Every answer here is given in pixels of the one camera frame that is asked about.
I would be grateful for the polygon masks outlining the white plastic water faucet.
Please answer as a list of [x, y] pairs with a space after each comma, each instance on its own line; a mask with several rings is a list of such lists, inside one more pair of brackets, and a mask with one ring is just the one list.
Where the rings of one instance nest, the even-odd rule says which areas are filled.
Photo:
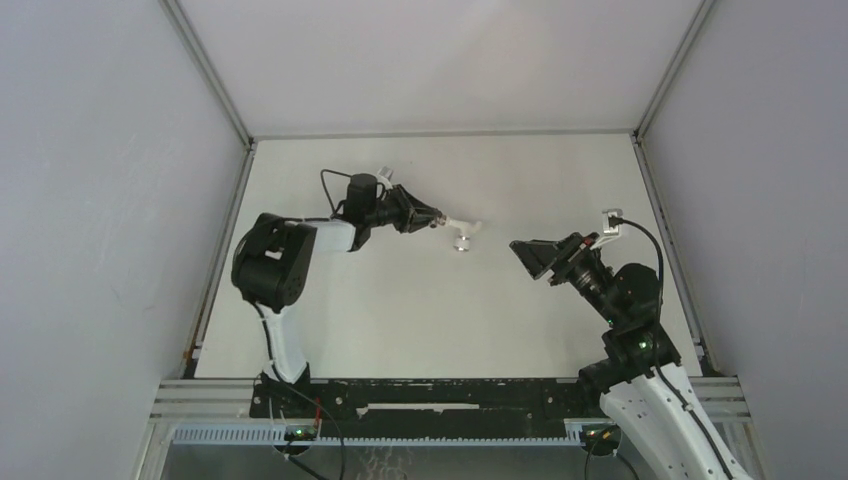
[[464, 221], [449, 216], [444, 216], [441, 224], [456, 230], [453, 248], [458, 252], [467, 252], [470, 248], [470, 239], [482, 227], [482, 221]]

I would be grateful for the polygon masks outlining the metal tee pipe fitting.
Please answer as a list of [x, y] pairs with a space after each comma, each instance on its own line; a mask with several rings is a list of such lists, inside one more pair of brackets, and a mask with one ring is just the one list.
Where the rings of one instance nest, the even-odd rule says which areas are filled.
[[431, 221], [429, 222], [429, 227], [430, 228], [438, 228], [438, 227], [448, 226], [450, 221], [451, 221], [451, 219], [450, 219], [449, 216], [447, 216], [445, 214], [441, 214], [441, 215], [438, 215], [438, 216], [434, 216], [431, 219]]

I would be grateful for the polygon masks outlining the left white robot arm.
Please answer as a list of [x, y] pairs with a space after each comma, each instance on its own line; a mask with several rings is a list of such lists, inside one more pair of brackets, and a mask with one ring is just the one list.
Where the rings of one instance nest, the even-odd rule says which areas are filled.
[[281, 382], [274, 404], [290, 417], [311, 407], [311, 388], [299, 380], [308, 368], [292, 319], [293, 305], [307, 284], [313, 257], [359, 251], [372, 230], [391, 226], [401, 234], [436, 228], [449, 221], [441, 210], [419, 200], [382, 175], [339, 174], [348, 179], [346, 196], [331, 204], [328, 217], [283, 217], [263, 213], [239, 241], [231, 282], [256, 311], [268, 363], [263, 372]]

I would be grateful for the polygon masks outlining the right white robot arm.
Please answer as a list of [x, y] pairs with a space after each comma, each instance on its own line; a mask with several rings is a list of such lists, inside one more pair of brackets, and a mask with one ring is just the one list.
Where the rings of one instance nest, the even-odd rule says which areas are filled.
[[513, 241], [510, 250], [533, 279], [568, 284], [609, 326], [606, 359], [578, 373], [578, 402], [606, 415], [659, 479], [747, 479], [694, 392], [660, 323], [662, 283], [645, 265], [607, 267], [596, 234]]

